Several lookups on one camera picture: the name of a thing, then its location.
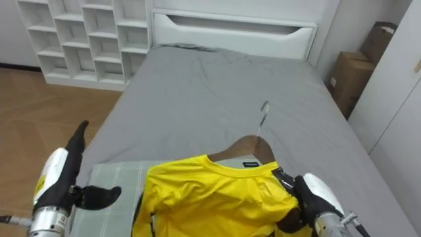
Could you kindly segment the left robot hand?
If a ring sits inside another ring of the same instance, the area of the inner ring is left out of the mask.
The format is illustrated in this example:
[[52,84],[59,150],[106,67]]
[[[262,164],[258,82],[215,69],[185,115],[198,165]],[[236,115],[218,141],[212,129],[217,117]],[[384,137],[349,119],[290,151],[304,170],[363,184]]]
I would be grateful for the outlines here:
[[78,186],[87,120],[77,127],[65,147],[59,147],[47,159],[34,192],[33,212],[43,207],[57,207],[71,213],[73,207],[98,211],[114,204],[122,193],[120,186],[111,189],[99,186]]

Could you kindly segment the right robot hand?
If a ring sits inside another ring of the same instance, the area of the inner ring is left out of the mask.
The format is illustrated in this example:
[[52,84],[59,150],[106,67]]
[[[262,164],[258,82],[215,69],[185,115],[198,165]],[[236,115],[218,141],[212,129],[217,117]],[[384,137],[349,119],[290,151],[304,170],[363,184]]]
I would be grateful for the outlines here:
[[295,233],[308,226],[311,236],[348,236],[341,222],[345,212],[332,190],[319,177],[307,173],[295,178],[284,171],[272,171],[285,190],[295,197],[299,206],[294,207],[276,223],[285,233]]

